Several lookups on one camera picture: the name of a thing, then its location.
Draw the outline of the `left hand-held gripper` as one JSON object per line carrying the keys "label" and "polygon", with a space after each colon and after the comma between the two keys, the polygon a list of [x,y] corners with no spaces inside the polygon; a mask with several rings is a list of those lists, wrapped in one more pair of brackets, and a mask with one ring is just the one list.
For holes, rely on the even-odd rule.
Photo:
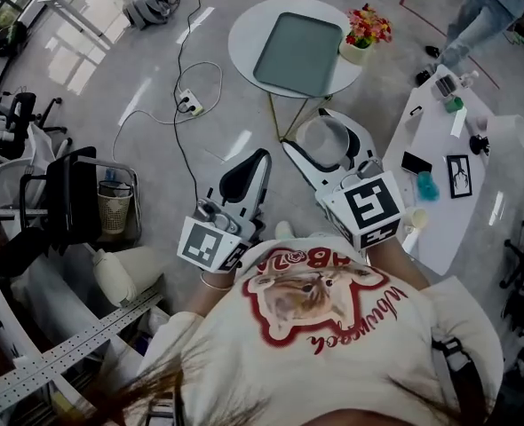
{"label": "left hand-held gripper", "polygon": [[260,242],[265,224],[258,206],[264,200],[272,159],[259,148],[224,165],[230,169],[209,188],[208,199],[200,199],[194,214],[186,217],[177,250],[180,258],[211,273],[231,272]]}

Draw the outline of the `clear plastic cup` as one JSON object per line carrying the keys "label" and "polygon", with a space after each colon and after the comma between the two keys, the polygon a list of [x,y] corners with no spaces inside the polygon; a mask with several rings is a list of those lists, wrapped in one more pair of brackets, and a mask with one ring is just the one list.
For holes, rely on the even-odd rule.
{"label": "clear plastic cup", "polygon": [[341,163],[350,146],[346,126],[327,115],[318,115],[302,123],[296,133],[296,142],[323,168]]}

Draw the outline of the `grey-green tray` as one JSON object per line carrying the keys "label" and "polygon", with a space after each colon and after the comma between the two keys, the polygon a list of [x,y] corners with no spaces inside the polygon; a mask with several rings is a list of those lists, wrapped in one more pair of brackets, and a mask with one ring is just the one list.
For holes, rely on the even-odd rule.
{"label": "grey-green tray", "polygon": [[279,15],[254,67],[261,83],[318,97],[327,91],[343,30],[305,15]]}

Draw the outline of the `person's left white shoe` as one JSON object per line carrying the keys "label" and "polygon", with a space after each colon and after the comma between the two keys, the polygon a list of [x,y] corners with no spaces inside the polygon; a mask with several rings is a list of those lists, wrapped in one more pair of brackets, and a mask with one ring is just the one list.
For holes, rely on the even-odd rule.
{"label": "person's left white shoe", "polygon": [[289,221],[280,221],[274,229],[274,237],[279,241],[290,240],[296,237]]}

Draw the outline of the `black smartphone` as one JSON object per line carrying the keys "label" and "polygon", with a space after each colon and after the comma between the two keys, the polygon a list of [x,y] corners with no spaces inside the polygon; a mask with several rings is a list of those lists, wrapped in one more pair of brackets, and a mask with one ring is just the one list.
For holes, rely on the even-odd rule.
{"label": "black smartphone", "polygon": [[401,168],[418,176],[423,172],[431,173],[433,166],[430,162],[427,162],[408,151],[404,151],[401,158]]}

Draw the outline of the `teal fuzzy sponge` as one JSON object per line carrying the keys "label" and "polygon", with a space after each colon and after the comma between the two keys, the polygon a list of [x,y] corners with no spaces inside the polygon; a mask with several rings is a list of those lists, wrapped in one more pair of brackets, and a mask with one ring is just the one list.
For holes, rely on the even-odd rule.
{"label": "teal fuzzy sponge", "polygon": [[439,200],[440,191],[433,180],[431,172],[421,171],[417,174],[417,193],[421,201]]}

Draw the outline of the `white power strip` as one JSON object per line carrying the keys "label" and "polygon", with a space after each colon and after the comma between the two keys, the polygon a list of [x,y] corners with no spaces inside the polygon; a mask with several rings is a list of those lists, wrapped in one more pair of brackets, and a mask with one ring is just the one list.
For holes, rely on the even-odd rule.
{"label": "white power strip", "polygon": [[203,113],[204,107],[197,97],[189,89],[183,90],[179,94],[178,110],[182,114],[190,114],[196,117]]}

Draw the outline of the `cream pot of artificial flowers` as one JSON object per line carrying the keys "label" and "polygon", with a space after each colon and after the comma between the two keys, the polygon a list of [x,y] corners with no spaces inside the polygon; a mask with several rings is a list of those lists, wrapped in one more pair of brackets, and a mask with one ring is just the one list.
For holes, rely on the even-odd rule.
{"label": "cream pot of artificial flowers", "polygon": [[391,22],[369,4],[347,13],[349,30],[339,45],[339,54],[352,64],[363,66],[377,43],[393,40]]}

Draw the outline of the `curved white desk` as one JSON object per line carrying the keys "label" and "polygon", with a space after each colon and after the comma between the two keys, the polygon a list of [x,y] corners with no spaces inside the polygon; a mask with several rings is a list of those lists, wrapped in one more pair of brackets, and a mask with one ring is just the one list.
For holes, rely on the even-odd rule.
{"label": "curved white desk", "polygon": [[[427,211],[427,226],[419,232],[411,255],[440,276],[448,271],[464,238],[488,166],[488,157],[484,153],[474,154],[469,147],[470,136],[476,131],[474,120],[480,115],[493,115],[471,89],[459,87],[457,96],[463,100],[467,115],[461,137],[451,136],[454,114],[447,113],[444,104],[436,99],[432,92],[434,82],[444,75],[450,75],[455,81],[458,80],[452,71],[440,66],[428,81],[412,90],[383,157],[384,169],[393,173],[405,206],[420,207]],[[416,106],[422,106],[424,113],[417,133],[412,138],[405,131],[403,123]],[[440,191],[439,200],[421,201],[418,198],[417,177],[401,168],[404,151],[432,164],[433,180]],[[446,157],[462,154],[469,158],[472,195],[452,199]]]}

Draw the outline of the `grey and white box device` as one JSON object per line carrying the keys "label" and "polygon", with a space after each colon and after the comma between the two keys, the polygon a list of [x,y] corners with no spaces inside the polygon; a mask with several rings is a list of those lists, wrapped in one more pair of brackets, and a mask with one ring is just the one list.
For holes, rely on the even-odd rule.
{"label": "grey and white box device", "polygon": [[436,99],[447,99],[457,89],[454,79],[450,75],[439,77],[433,85],[433,95]]}

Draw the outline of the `wicker waste basket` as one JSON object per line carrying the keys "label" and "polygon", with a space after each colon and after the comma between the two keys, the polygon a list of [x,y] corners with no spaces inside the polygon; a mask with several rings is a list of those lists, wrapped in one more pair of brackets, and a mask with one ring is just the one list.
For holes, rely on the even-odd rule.
{"label": "wicker waste basket", "polygon": [[132,187],[124,182],[99,182],[98,205],[103,233],[117,235],[124,231],[132,196]]}

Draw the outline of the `round white side table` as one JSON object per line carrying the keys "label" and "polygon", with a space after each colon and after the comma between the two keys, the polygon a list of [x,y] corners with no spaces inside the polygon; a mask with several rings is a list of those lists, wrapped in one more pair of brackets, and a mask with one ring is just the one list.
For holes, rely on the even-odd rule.
{"label": "round white side table", "polygon": [[265,0],[249,8],[234,22],[228,36],[230,59],[244,79],[266,92],[278,140],[285,139],[287,135],[280,133],[274,107],[275,96],[300,99],[302,105],[299,109],[303,110],[310,99],[327,101],[333,95],[346,89],[359,78],[363,70],[362,66],[352,64],[344,59],[339,54],[338,46],[337,64],[330,78],[329,87],[321,96],[314,98],[257,81],[253,75],[254,67],[275,22],[283,12],[293,12],[336,24],[343,30],[342,41],[349,28],[348,18],[339,9],[319,0]]}

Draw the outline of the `grey backpack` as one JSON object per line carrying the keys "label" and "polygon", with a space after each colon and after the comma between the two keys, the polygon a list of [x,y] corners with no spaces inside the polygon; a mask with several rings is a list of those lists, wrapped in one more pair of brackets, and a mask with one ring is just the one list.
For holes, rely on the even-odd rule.
{"label": "grey backpack", "polygon": [[167,0],[130,0],[123,7],[123,15],[132,27],[143,30],[148,26],[166,24],[171,7]]}

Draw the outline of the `white perforated shelf rack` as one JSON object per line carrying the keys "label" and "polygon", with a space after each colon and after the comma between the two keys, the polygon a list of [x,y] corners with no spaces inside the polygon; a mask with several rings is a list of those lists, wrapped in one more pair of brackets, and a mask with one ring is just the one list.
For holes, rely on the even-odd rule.
{"label": "white perforated shelf rack", "polygon": [[151,287],[132,303],[98,319],[63,279],[64,259],[51,251],[39,260],[47,264],[38,270],[44,276],[41,290],[56,301],[49,317],[69,320],[75,333],[48,351],[39,351],[0,289],[0,346],[10,360],[20,362],[12,371],[0,375],[0,426],[4,426],[3,412],[50,383],[69,403],[87,406],[88,401],[62,374],[106,343],[124,345],[118,336],[120,331],[162,299],[157,288]]}

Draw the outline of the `black picture frame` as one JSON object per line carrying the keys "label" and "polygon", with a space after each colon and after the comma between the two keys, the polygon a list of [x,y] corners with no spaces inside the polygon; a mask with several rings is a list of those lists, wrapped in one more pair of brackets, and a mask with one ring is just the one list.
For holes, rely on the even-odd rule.
{"label": "black picture frame", "polygon": [[469,158],[467,155],[448,155],[446,157],[449,190],[452,199],[468,197],[472,195],[472,181]]}

